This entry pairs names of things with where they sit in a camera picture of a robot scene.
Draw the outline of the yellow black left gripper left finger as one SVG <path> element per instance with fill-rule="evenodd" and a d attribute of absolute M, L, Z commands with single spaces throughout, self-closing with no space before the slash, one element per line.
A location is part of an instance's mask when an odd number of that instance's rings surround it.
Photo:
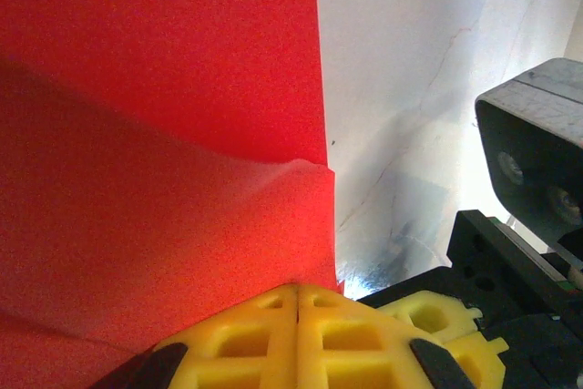
<path fill-rule="evenodd" d="M 297 389 L 298 293 L 282 285 L 197 322 L 90 389 Z"/>

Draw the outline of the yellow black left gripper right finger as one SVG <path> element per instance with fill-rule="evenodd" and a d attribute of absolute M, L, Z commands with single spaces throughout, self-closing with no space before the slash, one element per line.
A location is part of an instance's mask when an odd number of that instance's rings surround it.
<path fill-rule="evenodd" d="M 476 389 L 430 333 L 313 285 L 297 302 L 297 389 Z"/>

